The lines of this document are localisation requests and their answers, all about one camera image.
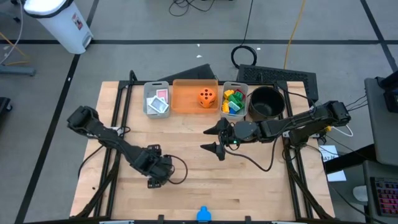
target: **concrete floor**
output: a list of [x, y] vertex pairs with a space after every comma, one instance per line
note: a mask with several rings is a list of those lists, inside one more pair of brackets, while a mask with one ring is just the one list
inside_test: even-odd
[[[75, 2], [87, 19], [97, 0]], [[25, 222], [68, 218], [86, 139], [68, 130], [66, 119], [77, 106], [96, 106], [101, 82], [125, 80], [130, 69], [139, 80], [157, 80], [204, 63], [211, 65], [220, 80], [236, 79], [238, 71], [230, 61], [230, 52], [236, 44], [228, 44], [228, 40], [243, 38], [250, 2], [220, 0], [208, 12], [190, 9], [183, 17], [169, 14], [171, 2], [99, 0], [91, 24], [91, 31], [98, 41], [178, 39], [197, 40], [197, 43], [93, 44], [80, 56]], [[398, 2], [366, 2], [382, 36], [386, 40], [398, 40]], [[209, 3], [195, 1], [203, 8]], [[289, 39], [300, 5], [298, 0], [254, 0], [248, 39]], [[8, 2], [0, 5], [0, 11], [19, 12]], [[30, 65], [37, 69], [37, 74], [34, 77], [0, 76], [0, 96], [10, 97], [14, 105], [0, 134], [0, 177], [3, 180], [0, 182], [0, 223], [13, 223], [16, 219], [74, 57], [59, 44], [40, 44], [40, 40], [53, 40], [53, 37], [35, 19], [26, 16], [24, 22], [22, 39], [37, 41], [21, 43], [19, 48], [31, 55]], [[15, 39], [19, 26], [2, 17], [0, 31]], [[220, 40], [220, 44], [200, 44], [201, 39]], [[287, 68], [315, 72], [321, 102], [340, 100], [350, 103], [364, 95], [365, 78], [385, 77], [392, 73], [381, 44], [350, 45], [344, 41], [377, 40], [360, 0], [308, 0], [295, 39], [341, 40], [329, 44], [294, 44], [290, 48]], [[7, 52], [3, 49], [5, 46], [0, 44], [1, 55]], [[257, 65], [283, 67], [286, 45], [250, 46], [261, 48], [257, 50]], [[388, 49], [398, 58], [397, 45], [388, 45]], [[20, 59], [15, 51], [9, 62]], [[238, 51], [236, 60], [251, 63], [251, 55]], [[330, 135], [353, 149], [371, 144], [373, 139], [366, 107], [351, 115], [353, 120], [349, 125], [354, 132], [353, 138], [335, 132]], [[348, 152], [339, 145], [337, 148]], [[348, 181], [333, 184], [351, 202], [354, 202], [350, 193], [352, 187], [363, 182], [361, 172], [361, 167], [348, 169]], [[338, 218], [364, 221], [333, 192], [332, 199]]]

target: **black bucket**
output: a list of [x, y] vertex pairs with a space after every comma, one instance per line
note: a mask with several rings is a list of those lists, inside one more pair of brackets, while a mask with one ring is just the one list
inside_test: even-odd
[[253, 91], [249, 104], [249, 114], [253, 121], [275, 118], [284, 110], [284, 97], [274, 88], [263, 86]]

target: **blue block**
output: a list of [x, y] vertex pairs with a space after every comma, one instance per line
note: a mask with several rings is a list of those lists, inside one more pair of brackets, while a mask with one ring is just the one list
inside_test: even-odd
[[206, 206], [202, 206], [200, 211], [197, 214], [198, 222], [210, 222], [211, 221], [211, 213], [207, 210]]
[[236, 111], [232, 108], [229, 108], [229, 114], [236, 114]]

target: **black stand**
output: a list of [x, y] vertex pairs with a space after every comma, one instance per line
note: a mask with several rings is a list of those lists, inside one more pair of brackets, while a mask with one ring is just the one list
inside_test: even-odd
[[376, 152], [374, 150], [374, 144], [370, 144], [361, 149], [358, 149], [357, 151], [353, 151], [343, 156], [339, 156], [337, 158], [326, 161], [325, 172], [326, 174], [331, 174], [345, 168], [360, 165], [366, 160], [376, 162]]

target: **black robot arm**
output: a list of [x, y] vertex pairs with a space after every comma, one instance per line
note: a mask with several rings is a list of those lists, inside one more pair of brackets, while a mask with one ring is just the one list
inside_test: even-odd
[[251, 142], [272, 142], [283, 132], [289, 131], [290, 144], [302, 146], [309, 136], [318, 133], [327, 126], [345, 126], [351, 120], [345, 105], [338, 101], [329, 101], [312, 111], [297, 114], [286, 119], [267, 121], [238, 121], [234, 126], [221, 118], [216, 126], [204, 131], [204, 134], [218, 135], [220, 144], [205, 144], [200, 147], [215, 153], [220, 161], [225, 159], [225, 146]]
[[147, 148], [130, 145], [117, 131], [106, 128], [93, 108], [80, 106], [68, 118], [68, 128], [86, 137], [90, 134], [103, 146], [120, 151], [131, 167], [144, 176], [150, 176], [148, 188], [161, 187], [172, 175], [172, 158], [162, 156], [160, 145]]

